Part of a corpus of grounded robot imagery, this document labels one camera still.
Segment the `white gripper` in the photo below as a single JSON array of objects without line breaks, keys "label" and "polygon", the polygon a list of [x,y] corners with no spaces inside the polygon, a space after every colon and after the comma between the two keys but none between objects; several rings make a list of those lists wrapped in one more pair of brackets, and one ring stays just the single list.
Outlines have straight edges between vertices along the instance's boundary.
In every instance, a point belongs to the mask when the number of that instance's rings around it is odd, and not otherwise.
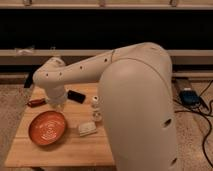
[{"label": "white gripper", "polygon": [[48,104],[54,110],[62,110],[67,101],[67,93],[65,90],[51,90],[46,92]]}]

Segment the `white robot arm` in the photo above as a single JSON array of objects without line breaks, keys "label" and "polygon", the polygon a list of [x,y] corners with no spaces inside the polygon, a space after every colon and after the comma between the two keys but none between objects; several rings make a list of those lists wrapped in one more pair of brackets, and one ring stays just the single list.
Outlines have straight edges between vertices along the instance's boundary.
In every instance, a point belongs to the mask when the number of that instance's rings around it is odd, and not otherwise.
[{"label": "white robot arm", "polygon": [[181,171],[172,62],[161,46],[139,43],[71,65],[52,57],[33,81],[52,105],[66,101],[66,84],[98,84],[98,106],[118,171]]}]

